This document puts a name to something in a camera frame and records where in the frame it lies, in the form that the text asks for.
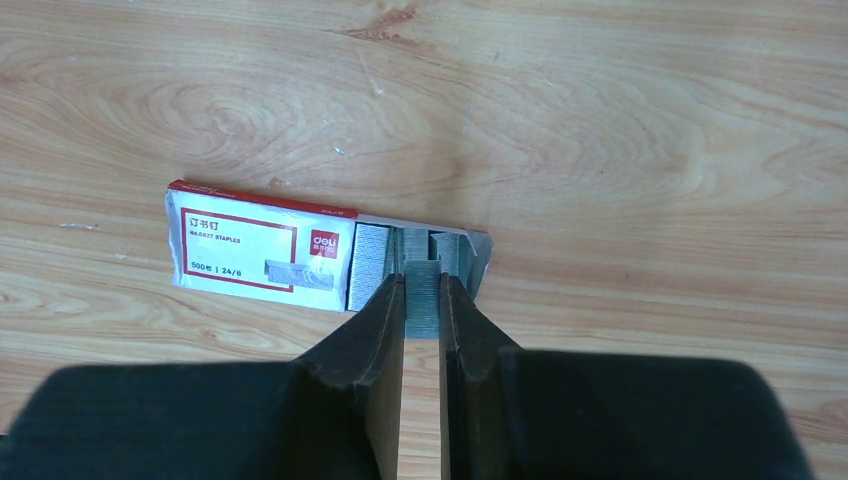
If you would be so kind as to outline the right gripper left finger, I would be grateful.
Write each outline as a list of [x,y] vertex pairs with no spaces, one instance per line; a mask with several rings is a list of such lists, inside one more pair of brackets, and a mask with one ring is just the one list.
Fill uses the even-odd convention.
[[1,439],[5,479],[393,479],[404,279],[289,361],[80,365]]

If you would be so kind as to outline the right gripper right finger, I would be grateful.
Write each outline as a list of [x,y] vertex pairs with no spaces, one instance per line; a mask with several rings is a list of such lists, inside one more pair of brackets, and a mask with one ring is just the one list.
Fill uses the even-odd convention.
[[810,479],[784,409],[747,364],[532,350],[440,281],[446,479]]

